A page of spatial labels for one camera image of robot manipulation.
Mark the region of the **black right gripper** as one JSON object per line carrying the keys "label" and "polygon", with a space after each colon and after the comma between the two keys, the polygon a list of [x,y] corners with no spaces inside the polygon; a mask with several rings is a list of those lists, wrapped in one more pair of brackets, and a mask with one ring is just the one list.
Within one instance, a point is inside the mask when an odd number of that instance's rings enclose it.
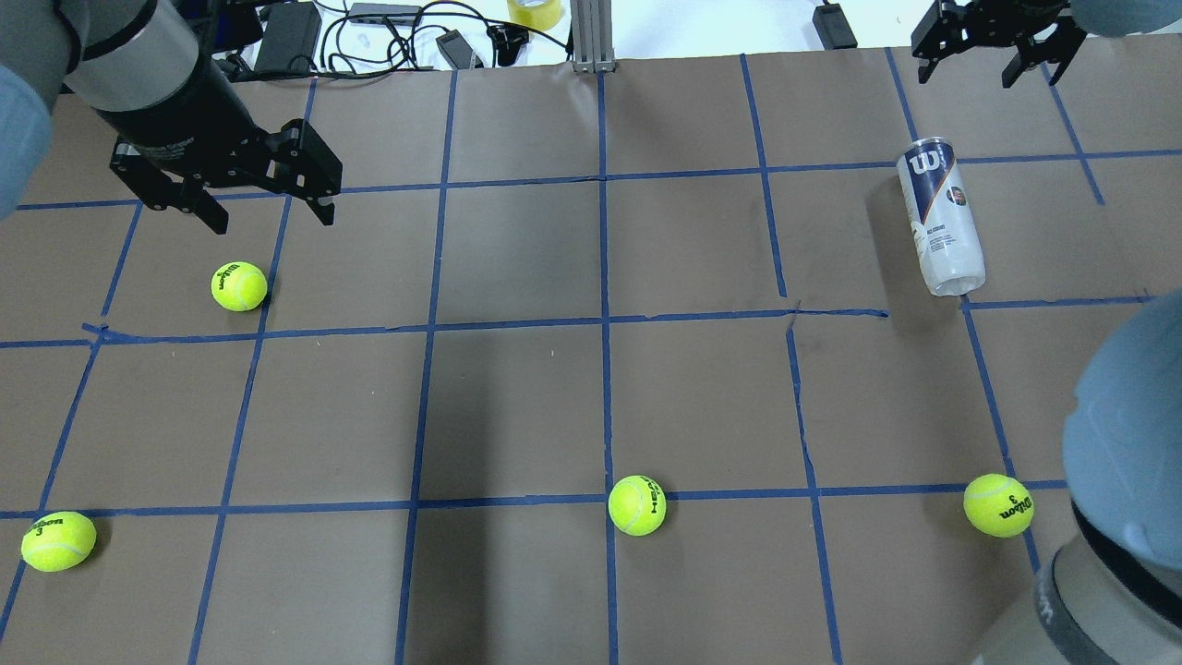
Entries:
{"label": "black right gripper", "polygon": [[1017,46],[1002,70],[1002,89],[1025,72],[1056,65],[1053,87],[1087,38],[1069,13],[1069,1],[935,1],[911,34],[918,84],[931,79],[939,63],[975,47]]}

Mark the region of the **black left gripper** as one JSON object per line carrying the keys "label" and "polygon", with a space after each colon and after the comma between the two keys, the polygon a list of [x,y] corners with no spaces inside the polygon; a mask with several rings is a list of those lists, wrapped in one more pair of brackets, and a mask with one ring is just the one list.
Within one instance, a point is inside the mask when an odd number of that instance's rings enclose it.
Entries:
{"label": "black left gripper", "polygon": [[240,138],[191,138],[152,149],[118,138],[109,168],[143,206],[193,214],[215,235],[227,233],[229,215],[210,189],[288,194],[304,198],[322,224],[335,224],[343,181],[342,161],[304,119],[284,123],[278,132],[255,128]]}

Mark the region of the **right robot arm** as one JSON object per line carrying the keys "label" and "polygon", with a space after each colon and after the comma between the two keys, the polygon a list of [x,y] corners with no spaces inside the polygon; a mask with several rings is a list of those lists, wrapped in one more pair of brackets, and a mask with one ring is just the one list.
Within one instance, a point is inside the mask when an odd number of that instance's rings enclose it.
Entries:
{"label": "right robot arm", "polygon": [[[1056,64],[1089,35],[1178,22],[1177,1],[935,1],[913,30],[918,82],[975,47],[1017,48],[1002,71]],[[1061,458],[1078,532],[970,648],[970,664],[1178,663],[1181,295],[1156,296],[1108,337],[1077,384]]]}

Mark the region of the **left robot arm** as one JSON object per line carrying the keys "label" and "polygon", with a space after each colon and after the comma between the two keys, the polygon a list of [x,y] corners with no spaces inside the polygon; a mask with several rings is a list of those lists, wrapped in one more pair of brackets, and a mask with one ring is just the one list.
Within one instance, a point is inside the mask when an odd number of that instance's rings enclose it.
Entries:
{"label": "left robot arm", "polygon": [[309,120],[259,128],[170,1],[4,2],[4,216],[48,152],[61,89],[113,128],[110,169],[152,210],[223,235],[212,190],[258,187],[335,222],[342,161]]}

